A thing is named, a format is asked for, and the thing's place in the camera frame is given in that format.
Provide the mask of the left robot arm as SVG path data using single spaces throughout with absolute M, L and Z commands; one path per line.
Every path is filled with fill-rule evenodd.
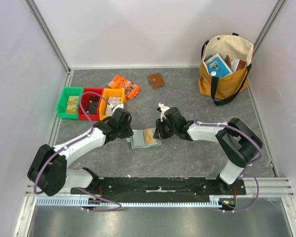
M 53 196 L 63 188 L 82 188 L 88 194 L 98 190 L 97 175 L 89 168 L 69 169 L 69 166 L 95 148 L 115 139 L 133 135 L 129 111 L 115 108 L 112 116 L 94 123 L 85 133 L 57 146 L 44 144 L 39 147 L 27 177 L 34 183 L 36 195 Z

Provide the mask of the orange credit card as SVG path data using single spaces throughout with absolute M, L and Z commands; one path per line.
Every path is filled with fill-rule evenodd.
M 154 135 L 154 129 L 149 128 L 144 130 L 144 139 L 145 139 L 145 144 L 147 146 L 152 146 L 158 144 L 158 140 L 153 137 Z

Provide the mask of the green card holder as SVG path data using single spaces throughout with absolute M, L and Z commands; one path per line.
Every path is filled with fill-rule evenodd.
M 132 149 L 150 148 L 150 147 L 162 145 L 161 140 L 157 139 L 158 144 L 152 145 L 152 146 L 147 146 L 145 144 L 145 139 L 144 139 L 144 130 L 133 130 L 133 135 L 128 139 L 128 141 L 131 143 Z

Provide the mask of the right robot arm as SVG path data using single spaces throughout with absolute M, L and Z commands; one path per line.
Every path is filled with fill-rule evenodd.
M 203 123 L 186 120 L 176 107 L 159 104 L 153 137 L 164 140 L 173 135 L 187 141 L 210 141 L 220 144 L 228 161 L 216 178 L 216 188 L 228 194 L 235 181 L 252 162 L 261 158 L 262 141 L 238 118 L 223 123 Z

